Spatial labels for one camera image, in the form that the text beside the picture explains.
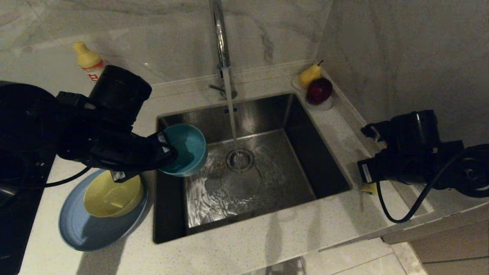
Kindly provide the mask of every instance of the yellow pear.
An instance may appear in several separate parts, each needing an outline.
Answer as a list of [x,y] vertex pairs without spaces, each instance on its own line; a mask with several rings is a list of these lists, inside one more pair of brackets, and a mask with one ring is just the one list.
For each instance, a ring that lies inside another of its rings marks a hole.
[[299,85],[303,89],[307,90],[312,81],[321,78],[321,67],[319,66],[321,63],[323,63],[322,60],[317,65],[313,64],[299,75]]

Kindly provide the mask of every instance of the sink drain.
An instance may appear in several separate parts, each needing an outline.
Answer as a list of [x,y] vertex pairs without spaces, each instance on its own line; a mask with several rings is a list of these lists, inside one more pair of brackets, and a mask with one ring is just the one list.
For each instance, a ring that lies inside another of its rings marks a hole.
[[227,168],[237,173],[248,171],[253,166],[253,162],[253,154],[244,148],[234,149],[226,157]]

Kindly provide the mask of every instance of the yellow bottle cap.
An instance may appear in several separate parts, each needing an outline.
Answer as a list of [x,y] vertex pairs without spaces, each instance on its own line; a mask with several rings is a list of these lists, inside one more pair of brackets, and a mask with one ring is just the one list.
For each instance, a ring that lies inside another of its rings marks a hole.
[[102,61],[102,58],[100,58],[100,55],[98,55],[96,52],[91,51],[87,48],[85,43],[81,41],[75,41],[71,45],[73,50],[76,52],[76,61],[78,65],[82,68],[90,68]]

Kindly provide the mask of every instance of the faucet handle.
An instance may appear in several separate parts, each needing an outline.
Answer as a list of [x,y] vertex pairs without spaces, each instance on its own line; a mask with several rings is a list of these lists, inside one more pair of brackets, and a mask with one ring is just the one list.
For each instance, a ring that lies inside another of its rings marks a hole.
[[[216,85],[209,84],[209,88],[218,90],[219,91],[219,94],[221,94],[221,96],[223,98],[227,98],[226,97],[226,89],[224,89],[222,86],[221,87],[218,87]],[[231,92],[231,98],[234,99],[237,95],[238,95],[238,92],[236,92],[235,90],[232,90],[232,92]]]

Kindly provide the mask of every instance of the yellow bowl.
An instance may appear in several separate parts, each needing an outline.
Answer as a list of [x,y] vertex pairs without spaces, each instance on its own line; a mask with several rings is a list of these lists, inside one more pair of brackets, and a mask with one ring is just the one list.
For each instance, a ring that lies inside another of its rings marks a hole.
[[144,186],[139,175],[123,183],[115,183],[111,172],[105,171],[88,185],[83,204],[92,216],[115,218],[133,210],[143,193]]

